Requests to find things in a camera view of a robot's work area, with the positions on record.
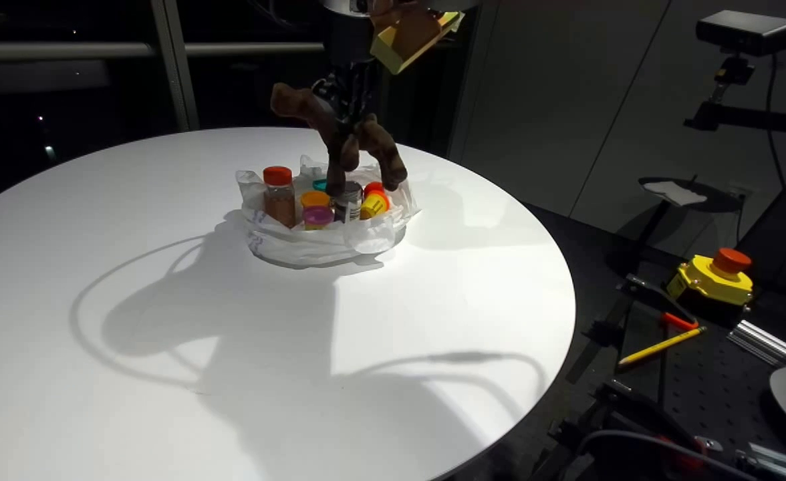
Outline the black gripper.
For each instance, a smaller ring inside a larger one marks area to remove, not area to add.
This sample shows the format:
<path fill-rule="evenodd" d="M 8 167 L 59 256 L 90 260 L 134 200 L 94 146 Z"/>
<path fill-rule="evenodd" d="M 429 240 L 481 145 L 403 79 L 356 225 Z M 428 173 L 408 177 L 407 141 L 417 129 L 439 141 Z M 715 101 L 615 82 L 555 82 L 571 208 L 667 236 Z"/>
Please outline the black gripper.
<path fill-rule="evenodd" d="M 371 107 L 376 62 L 368 53 L 375 30 L 368 19 L 332 14 L 326 22 L 326 53 L 334 74 L 337 121 L 353 126 Z"/>

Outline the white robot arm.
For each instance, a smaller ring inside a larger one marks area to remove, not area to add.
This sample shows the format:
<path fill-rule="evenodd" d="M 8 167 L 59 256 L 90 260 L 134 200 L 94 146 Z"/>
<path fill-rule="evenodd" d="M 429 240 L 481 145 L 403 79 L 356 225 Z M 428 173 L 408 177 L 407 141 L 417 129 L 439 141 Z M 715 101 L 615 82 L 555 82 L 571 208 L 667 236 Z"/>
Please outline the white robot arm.
<path fill-rule="evenodd" d="M 400 74 L 435 49 L 479 0 L 318 0 L 326 14 L 332 73 L 312 90 L 338 122 L 359 122 L 379 73 Z"/>

